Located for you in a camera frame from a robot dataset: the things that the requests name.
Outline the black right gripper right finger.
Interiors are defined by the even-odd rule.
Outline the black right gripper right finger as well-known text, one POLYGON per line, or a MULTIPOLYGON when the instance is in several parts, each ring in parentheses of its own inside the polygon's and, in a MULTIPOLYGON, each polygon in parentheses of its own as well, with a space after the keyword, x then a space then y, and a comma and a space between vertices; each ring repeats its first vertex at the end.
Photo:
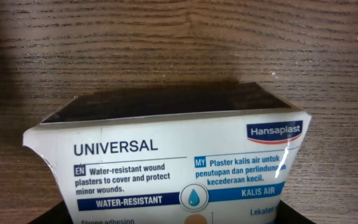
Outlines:
POLYGON ((278 212, 275 224, 316 224, 310 219, 298 213, 282 200, 278 204, 278 212))

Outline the white Hansaplast plaster box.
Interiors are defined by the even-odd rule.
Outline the white Hansaplast plaster box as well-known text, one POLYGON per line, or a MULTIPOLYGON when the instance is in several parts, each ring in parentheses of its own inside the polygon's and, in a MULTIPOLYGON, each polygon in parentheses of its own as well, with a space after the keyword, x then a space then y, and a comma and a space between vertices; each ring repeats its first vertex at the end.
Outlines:
POLYGON ((23 135, 73 223, 275 223, 311 117, 256 83, 78 96, 23 135))

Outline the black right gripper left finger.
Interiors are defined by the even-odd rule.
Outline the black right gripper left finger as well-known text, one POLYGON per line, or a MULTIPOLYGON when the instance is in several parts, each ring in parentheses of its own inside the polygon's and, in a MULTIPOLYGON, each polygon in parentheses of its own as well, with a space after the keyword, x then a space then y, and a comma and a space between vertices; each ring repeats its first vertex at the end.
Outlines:
POLYGON ((64 201, 52 207, 41 216, 30 221, 28 224, 73 224, 64 201))

